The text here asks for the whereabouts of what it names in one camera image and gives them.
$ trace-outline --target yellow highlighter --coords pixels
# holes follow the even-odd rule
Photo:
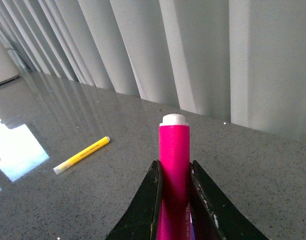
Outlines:
[[[65,162],[61,163],[60,165],[53,168],[56,174],[63,172],[65,169],[68,169],[70,166],[73,166],[75,163],[81,161],[83,158],[87,157],[88,155],[92,154],[96,150],[100,149],[101,147],[105,146],[111,141],[109,137],[103,137],[101,140],[93,143],[91,146],[85,148],[84,150],[80,151],[78,154],[75,154]]]

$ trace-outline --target speckled quartz countertop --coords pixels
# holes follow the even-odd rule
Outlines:
[[[269,239],[306,240],[306,144],[37,72],[0,85],[0,240],[105,239],[181,113],[197,160]],[[112,142],[59,175],[67,158]]]

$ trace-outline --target highlighter cap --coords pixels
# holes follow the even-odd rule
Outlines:
[[[186,123],[185,117],[181,114],[172,113],[163,116],[163,122],[159,126],[173,126],[173,125],[184,125],[188,126]]]

